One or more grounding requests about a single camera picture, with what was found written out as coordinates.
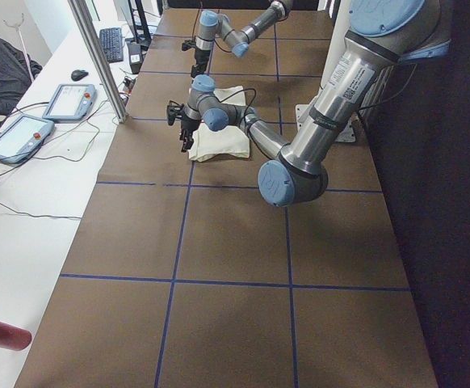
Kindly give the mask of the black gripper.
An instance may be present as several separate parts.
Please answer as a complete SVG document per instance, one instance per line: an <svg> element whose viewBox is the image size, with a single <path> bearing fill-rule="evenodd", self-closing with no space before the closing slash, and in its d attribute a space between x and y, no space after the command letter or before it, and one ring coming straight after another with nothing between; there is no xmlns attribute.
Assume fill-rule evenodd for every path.
<svg viewBox="0 0 470 388"><path fill-rule="evenodd" d="M210 60L211 51L195 49L195 64L191 67L191 77L195 78L205 73Z"/></svg>
<svg viewBox="0 0 470 388"><path fill-rule="evenodd" d="M198 121L187 117L181 119L180 141L182 142L181 152L186 153L194 144L193 132L198 129Z"/></svg>

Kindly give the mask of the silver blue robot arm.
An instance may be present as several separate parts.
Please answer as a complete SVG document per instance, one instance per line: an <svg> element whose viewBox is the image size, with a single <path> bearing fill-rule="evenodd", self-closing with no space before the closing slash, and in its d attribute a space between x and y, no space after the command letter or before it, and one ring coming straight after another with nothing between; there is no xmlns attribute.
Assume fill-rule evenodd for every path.
<svg viewBox="0 0 470 388"><path fill-rule="evenodd" d="M328 175L323 160L329 148L357 112L380 72L399 64L444 56L451 42L453 4L450 1L353 1L347 12L349 27L345 51L327 83L311 100L292 141L278 135L251 107L222 103L214 93L215 81L204 71L216 38L238 57L292 10L289 1L273 1L241 30L227 16L204 11L193 41L195 67L188 100L169 102L167 121L181 123L183 150L193 144L193 134L205 124L213 132L234 125L266 155L258 173L263 199L283 207L317 199L325 191Z"/></svg>
<svg viewBox="0 0 470 388"><path fill-rule="evenodd" d="M213 11L202 11L199 18L199 29L192 40L182 43L182 51L194 49L195 64L191 67L191 77L204 74L207 70L211 52L216 38L222 39L236 57L243 57L250 44L267 29L284 21L290 14L293 1L270 1L263 13L241 30L233 28L229 17Z"/></svg>

